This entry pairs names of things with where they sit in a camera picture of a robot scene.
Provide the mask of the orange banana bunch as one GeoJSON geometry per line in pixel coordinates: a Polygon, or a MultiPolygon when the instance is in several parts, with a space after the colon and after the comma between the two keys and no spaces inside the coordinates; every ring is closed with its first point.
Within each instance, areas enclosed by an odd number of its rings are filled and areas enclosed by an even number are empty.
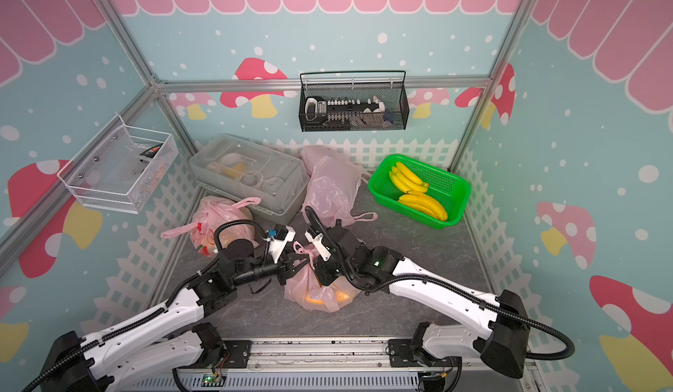
{"type": "Polygon", "coordinates": [[[309,304],[322,306],[327,311],[338,311],[344,305],[350,304],[352,298],[340,290],[322,291],[315,295],[306,295],[305,301],[309,304]]]}

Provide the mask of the pink plastic bag front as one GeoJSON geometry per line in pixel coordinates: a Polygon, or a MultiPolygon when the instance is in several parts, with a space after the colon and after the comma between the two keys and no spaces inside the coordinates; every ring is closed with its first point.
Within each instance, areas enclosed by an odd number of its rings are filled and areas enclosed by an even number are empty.
{"type": "Polygon", "coordinates": [[[252,220],[252,213],[248,206],[260,203],[259,197],[247,197],[238,202],[223,197],[204,197],[189,224],[167,230],[161,234],[161,238],[173,239],[187,234],[198,253],[214,258],[218,253],[215,230],[231,221],[252,220]]]}

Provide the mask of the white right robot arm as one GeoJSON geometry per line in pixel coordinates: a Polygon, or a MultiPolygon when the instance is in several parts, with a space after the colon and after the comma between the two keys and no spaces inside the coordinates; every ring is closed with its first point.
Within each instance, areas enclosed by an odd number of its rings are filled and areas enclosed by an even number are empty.
{"type": "Polygon", "coordinates": [[[510,290],[496,296],[469,289],[390,248],[370,248],[340,223],[326,227],[311,207],[305,208],[304,215],[310,224],[306,238],[319,253],[314,265],[322,285],[345,278],[366,294],[384,291],[414,300],[464,327],[460,335],[446,335],[439,325],[419,325],[415,354],[421,360],[477,355],[493,371],[520,379],[527,360],[573,356],[572,340],[529,318],[522,299],[510,290]]]}

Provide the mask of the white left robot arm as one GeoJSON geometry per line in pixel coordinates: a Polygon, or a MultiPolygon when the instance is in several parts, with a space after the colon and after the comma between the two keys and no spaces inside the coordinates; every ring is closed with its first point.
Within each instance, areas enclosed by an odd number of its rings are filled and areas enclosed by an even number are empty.
{"type": "Polygon", "coordinates": [[[261,280],[285,283],[305,263],[294,252],[295,231],[271,230],[247,219],[221,225],[214,233],[217,256],[182,281],[168,299],[117,325],[78,336],[68,332],[54,341],[40,374],[26,390],[119,391],[164,371],[214,367],[231,352],[206,318],[238,297],[238,288],[261,280]],[[223,246],[223,231],[250,225],[262,235],[265,251],[255,257],[248,239],[223,246]]]}

